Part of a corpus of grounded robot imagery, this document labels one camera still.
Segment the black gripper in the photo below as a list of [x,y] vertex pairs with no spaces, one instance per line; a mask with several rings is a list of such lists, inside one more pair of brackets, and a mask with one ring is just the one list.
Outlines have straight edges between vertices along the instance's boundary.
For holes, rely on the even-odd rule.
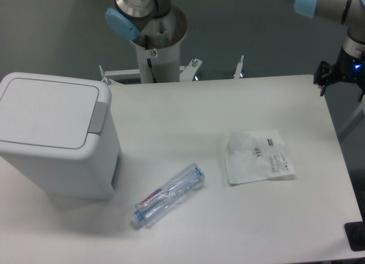
[[[358,87],[364,87],[364,49],[360,50],[359,56],[348,54],[341,48],[334,64],[321,61],[317,67],[313,83],[321,86],[320,96],[325,95],[326,87],[337,82],[354,83]],[[365,89],[362,88],[358,101],[362,101]]]

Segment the silver robot base joint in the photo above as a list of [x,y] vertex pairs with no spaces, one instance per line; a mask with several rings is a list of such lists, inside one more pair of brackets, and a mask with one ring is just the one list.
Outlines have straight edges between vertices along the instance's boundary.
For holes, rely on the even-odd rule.
[[104,17],[118,36],[135,40],[151,20],[167,15],[170,9],[171,0],[114,0]]

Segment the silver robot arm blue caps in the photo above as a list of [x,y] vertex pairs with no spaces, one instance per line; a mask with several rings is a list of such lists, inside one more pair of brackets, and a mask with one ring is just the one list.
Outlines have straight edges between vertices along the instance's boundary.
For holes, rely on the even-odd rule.
[[325,94],[337,82],[357,84],[364,97],[364,0],[294,0],[296,13],[328,19],[347,27],[347,35],[334,64],[321,61],[313,83]]

